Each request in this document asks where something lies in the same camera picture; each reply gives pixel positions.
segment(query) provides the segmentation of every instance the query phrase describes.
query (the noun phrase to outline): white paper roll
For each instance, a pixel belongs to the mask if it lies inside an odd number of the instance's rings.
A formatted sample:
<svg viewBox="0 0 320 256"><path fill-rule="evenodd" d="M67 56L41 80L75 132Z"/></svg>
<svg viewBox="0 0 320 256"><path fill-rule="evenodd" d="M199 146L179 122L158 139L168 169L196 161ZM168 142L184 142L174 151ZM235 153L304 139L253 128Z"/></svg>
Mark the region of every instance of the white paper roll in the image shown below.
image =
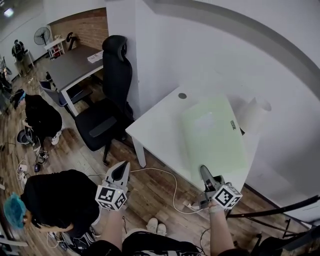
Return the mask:
<svg viewBox="0 0 320 256"><path fill-rule="evenodd" d="M240 128L245 133L257 134L260 132L266 115L272 110L265 99L253 98L237 114L236 119Z"/></svg>

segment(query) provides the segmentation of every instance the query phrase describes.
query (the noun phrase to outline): ceiling light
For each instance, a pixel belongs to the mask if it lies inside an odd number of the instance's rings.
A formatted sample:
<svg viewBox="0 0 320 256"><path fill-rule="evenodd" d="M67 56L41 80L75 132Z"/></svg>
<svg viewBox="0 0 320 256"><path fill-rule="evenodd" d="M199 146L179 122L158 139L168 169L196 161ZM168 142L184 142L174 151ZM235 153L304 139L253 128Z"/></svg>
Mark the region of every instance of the ceiling light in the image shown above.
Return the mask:
<svg viewBox="0 0 320 256"><path fill-rule="evenodd" d="M14 11L11 8L4 12L4 16L6 17L10 17L12 14L14 14Z"/></svg>

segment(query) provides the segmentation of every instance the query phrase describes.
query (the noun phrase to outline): white shoe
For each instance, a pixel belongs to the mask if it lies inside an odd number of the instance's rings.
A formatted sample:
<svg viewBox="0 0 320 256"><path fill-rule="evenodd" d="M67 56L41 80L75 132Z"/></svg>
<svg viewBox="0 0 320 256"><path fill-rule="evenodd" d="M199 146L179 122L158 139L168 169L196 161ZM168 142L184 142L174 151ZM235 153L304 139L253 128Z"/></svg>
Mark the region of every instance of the white shoe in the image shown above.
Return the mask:
<svg viewBox="0 0 320 256"><path fill-rule="evenodd" d="M57 144L58 144L58 142L59 142L59 137L60 137L61 133L62 133L61 130L58 131L58 132L56 133L56 135L52 138L52 140L51 140L51 144L52 144L52 145L57 145Z"/></svg>
<svg viewBox="0 0 320 256"><path fill-rule="evenodd" d="M158 227L158 220L156 218L151 218L146 225L146 230L152 234L157 233L157 227Z"/></svg>
<svg viewBox="0 0 320 256"><path fill-rule="evenodd" d="M166 236L167 234L167 227L165 224L160 223L156 229L156 234L160 236Z"/></svg>

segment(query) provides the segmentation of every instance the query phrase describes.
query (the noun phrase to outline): light green board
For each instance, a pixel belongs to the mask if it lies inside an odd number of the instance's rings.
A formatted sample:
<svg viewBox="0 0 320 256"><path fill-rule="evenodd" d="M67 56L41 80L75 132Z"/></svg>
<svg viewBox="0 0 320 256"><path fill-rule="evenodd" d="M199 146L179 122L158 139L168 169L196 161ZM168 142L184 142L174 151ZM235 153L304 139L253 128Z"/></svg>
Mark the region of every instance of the light green board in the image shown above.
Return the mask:
<svg viewBox="0 0 320 256"><path fill-rule="evenodd" d="M242 134L226 96L187 109L181 122L194 182L201 180L201 165L213 176L248 168Z"/></svg>

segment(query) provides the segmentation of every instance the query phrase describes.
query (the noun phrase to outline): chair armrest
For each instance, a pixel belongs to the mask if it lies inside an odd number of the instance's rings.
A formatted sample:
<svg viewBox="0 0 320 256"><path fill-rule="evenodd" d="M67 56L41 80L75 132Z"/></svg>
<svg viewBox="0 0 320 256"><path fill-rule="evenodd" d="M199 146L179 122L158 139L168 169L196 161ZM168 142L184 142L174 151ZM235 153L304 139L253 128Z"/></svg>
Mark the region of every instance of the chair armrest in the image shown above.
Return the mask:
<svg viewBox="0 0 320 256"><path fill-rule="evenodd" d="M89 132L89 134L93 138L98 137L99 135L103 134L105 131L109 130L116 122L117 120L112 116L107 120L103 121L102 123L100 123L95 128L93 128Z"/></svg>

